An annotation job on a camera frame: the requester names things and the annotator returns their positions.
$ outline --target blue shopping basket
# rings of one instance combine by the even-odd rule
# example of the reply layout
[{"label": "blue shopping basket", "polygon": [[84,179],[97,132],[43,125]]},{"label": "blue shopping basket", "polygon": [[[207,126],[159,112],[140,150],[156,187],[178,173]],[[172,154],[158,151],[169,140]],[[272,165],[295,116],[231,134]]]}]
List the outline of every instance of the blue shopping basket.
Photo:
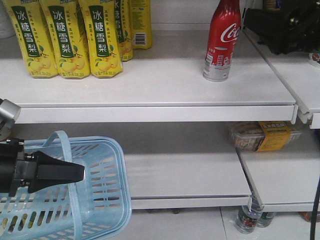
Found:
[{"label": "blue shopping basket", "polygon": [[56,131],[47,140],[26,140],[24,149],[83,165],[84,179],[35,193],[21,187],[15,197],[0,193],[0,239],[104,240],[127,226],[131,198],[124,154],[114,139]]}]

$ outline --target red aluminum bottle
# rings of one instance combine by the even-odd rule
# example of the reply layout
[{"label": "red aluminum bottle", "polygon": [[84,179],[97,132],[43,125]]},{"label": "red aluminum bottle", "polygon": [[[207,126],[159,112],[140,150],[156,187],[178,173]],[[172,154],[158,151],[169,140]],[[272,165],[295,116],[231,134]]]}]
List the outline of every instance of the red aluminum bottle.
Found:
[{"label": "red aluminum bottle", "polygon": [[239,0],[220,0],[211,23],[203,76],[222,82],[229,76],[241,27]]}]

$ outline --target white shelf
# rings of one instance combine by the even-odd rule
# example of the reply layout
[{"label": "white shelf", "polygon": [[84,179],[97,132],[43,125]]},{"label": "white shelf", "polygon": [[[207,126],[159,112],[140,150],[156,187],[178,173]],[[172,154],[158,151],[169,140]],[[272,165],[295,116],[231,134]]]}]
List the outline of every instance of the white shelf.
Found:
[{"label": "white shelf", "polygon": [[128,226],[110,240],[227,240],[219,208],[147,213],[134,211]]},{"label": "white shelf", "polygon": [[[238,208],[221,207],[221,214],[228,240],[310,239],[310,222],[305,221],[298,212],[278,212],[268,227],[256,227],[250,234],[242,234],[234,226]],[[319,228],[320,223],[317,223],[315,239],[320,239]]]},{"label": "white shelf", "polygon": [[[156,213],[133,211],[128,226],[111,240],[309,240],[310,223],[298,212],[279,212],[266,228],[257,227],[250,234],[234,226],[237,207],[186,208],[179,214],[168,209]],[[316,224],[315,239],[320,238]]]},{"label": "white shelf", "polygon": [[313,130],[274,152],[239,152],[265,212],[312,211],[320,176],[320,144]]},{"label": "white shelf", "polygon": [[218,122],[17,124],[12,137],[108,136],[124,151],[133,209],[239,206],[251,191]]},{"label": "white shelf", "polygon": [[202,69],[207,31],[154,31],[111,79],[34,79],[15,37],[0,39],[0,97],[22,107],[17,123],[292,120],[295,100],[244,34],[229,79]]},{"label": "white shelf", "polygon": [[298,105],[298,116],[312,129],[320,129],[320,69],[308,63],[308,53],[292,52],[275,55],[266,45],[258,44],[259,37],[250,30],[246,33],[265,61],[291,92]]}]

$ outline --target basket handle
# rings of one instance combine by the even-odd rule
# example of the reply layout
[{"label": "basket handle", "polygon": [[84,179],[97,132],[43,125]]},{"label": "basket handle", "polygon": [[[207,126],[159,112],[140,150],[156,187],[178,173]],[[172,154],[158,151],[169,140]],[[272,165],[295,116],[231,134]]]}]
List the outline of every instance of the basket handle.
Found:
[{"label": "basket handle", "polygon": [[[49,146],[56,138],[59,138],[61,142],[64,161],[72,163],[73,162],[72,151],[71,151],[69,138],[66,132],[62,130],[54,131],[51,134],[51,136],[44,142],[42,147]],[[79,199],[77,195],[77,188],[74,182],[68,184],[68,192],[69,192],[69,199],[70,199],[73,226],[74,226],[73,239],[80,240],[82,238],[83,223],[81,218]]]}]

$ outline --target black machine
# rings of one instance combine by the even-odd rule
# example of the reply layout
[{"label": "black machine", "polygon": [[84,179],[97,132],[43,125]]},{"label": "black machine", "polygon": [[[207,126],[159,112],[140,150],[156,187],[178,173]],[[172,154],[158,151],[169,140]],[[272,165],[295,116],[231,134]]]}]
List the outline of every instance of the black machine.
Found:
[{"label": "black machine", "polygon": [[274,54],[320,52],[320,0],[283,0],[278,11],[248,9],[244,26]]},{"label": "black machine", "polygon": [[[11,128],[21,108],[7,99],[0,99],[0,130]],[[12,138],[0,143],[0,193],[14,197],[19,187],[28,193],[84,179],[85,167],[65,162],[36,151],[25,153],[24,140]]]}]

